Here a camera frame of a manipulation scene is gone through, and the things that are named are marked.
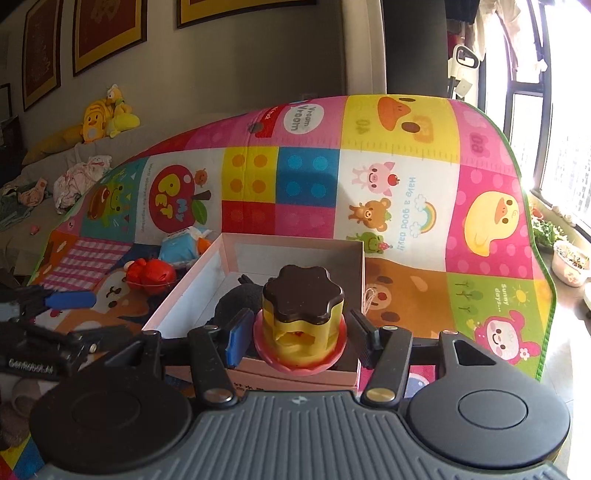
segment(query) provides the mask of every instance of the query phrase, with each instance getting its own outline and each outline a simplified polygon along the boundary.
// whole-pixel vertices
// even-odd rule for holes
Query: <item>window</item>
[[[571,209],[589,238],[591,12],[577,0],[515,3],[517,35],[501,17],[486,28],[486,112],[509,138],[523,186]]]

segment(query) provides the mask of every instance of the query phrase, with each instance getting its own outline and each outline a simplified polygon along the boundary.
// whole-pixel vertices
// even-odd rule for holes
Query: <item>brown star-shaped lid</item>
[[[262,290],[271,302],[275,318],[281,322],[305,320],[322,325],[330,319],[332,308],[343,301],[343,289],[330,281],[323,267],[301,268],[286,265],[277,278]]]

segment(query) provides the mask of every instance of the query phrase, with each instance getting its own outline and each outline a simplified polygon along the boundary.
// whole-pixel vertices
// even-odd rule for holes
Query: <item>red toy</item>
[[[129,288],[143,288],[148,295],[160,295],[177,281],[174,268],[157,258],[148,261],[138,258],[127,264],[125,271]]]

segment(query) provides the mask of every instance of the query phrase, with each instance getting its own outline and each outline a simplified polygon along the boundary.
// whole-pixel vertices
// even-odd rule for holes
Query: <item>metal screw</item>
[[[387,403],[396,398],[396,393],[389,388],[372,388],[365,396],[376,403]]]
[[[234,398],[234,395],[225,388],[210,388],[203,394],[205,400],[210,403],[226,403]]]

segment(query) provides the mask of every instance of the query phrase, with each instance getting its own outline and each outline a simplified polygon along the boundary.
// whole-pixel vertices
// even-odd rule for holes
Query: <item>black circular motor housing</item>
[[[562,445],[570,416],[554,392],[501,359],[469,366],[455,360],[406,412],[428,448],[475,468],[510,470],[541,462]]]
[[[42,457],[70,472],[125,472],[166,453],[191,423],[189,401],[136,367],[95,368],[49,391],[31,413]]]

